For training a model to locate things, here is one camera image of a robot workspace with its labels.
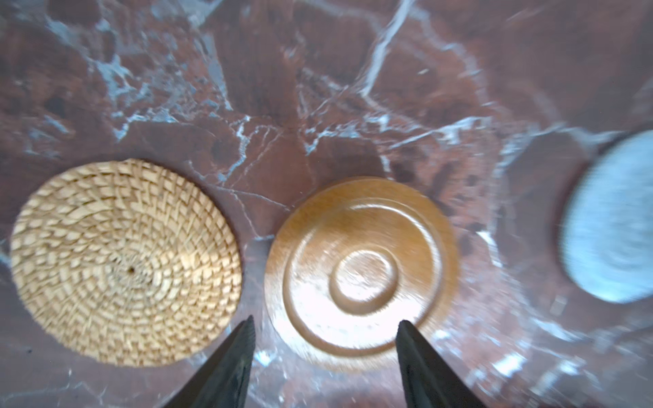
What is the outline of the brown wooden round coaster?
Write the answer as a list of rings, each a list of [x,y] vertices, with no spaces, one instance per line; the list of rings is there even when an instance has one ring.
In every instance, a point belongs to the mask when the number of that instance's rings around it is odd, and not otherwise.
[[[419,191],[346,178],[283,223],[265,269],[265,305],[285,344],[334,371],[375,370],[396,357],[401,321],[432,335],[457,289],[452,224]]]

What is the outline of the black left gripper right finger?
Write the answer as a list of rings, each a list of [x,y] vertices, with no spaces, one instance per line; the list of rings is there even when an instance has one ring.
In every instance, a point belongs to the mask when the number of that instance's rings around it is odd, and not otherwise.
[[[410,321],[398,326],[396,351],[408,407],[486,407]]]

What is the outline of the woven rattan round coaster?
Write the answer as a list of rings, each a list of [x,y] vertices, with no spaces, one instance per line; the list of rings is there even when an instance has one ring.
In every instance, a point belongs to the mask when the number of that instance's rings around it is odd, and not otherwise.
[[[243,273],[225,216],[198,186],[138,159],[72,168],[21,207],[12,278],[66,348],[118,367],[161,367],[229,326]]]

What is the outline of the grey round felt coaster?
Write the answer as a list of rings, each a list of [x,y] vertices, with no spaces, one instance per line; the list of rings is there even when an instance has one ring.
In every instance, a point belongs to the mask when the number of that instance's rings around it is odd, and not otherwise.
[[[652,295],[652,133],[615,144],[578,181],[559,229],[559,257],[583,291],[612,304]]]

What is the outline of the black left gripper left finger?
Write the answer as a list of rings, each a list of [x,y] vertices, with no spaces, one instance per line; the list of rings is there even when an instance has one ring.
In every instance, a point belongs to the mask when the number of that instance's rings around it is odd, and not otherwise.
[[[253,316],[242,321],[168,407],[243,408],[256,347]]]

